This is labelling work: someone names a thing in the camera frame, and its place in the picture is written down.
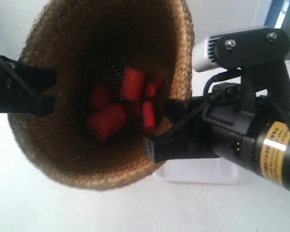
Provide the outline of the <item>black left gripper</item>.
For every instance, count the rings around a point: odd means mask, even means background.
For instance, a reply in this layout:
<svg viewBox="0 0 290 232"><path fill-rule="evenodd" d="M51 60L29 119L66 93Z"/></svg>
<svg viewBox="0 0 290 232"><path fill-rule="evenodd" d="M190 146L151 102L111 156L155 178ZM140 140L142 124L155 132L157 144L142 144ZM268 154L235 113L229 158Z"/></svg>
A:
<svg viewBox="0 0 290 232"><path fill-rule="evenodd" d="M57 72L0 56L0 113L46 116L55 96L43 92L56 84Z"/></svg>

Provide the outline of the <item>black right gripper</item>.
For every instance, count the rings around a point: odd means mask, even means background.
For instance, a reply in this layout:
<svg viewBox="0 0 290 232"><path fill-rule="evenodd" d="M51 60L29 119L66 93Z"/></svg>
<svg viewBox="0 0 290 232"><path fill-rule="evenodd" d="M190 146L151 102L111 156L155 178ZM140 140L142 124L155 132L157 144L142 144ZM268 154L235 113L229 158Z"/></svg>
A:
<svg viewBox="0 0 290 232"><path fill-rule="evenodd" d="M213 76L212 94L187 100L166 99L162 115L180 121L162 135L144 136L146 153L154 163L168 160L259 160L265 134L274 122L290 133L290 78L284 62L232 69ZM201 116L181 121L208 104Z"/></svg>

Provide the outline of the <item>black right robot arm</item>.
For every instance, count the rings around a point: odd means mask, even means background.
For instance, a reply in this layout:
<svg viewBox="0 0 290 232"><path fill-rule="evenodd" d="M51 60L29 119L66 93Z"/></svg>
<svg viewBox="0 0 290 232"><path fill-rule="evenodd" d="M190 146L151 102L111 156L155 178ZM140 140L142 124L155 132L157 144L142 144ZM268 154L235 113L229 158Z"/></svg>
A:
<svg viewBox="0 0 290 232"><path fill-rule="evenodd" d="M224 158L290 191L290 77L284 62L228 70L203 95L168 99L173 126L144 136L154 163Z"/></svg>

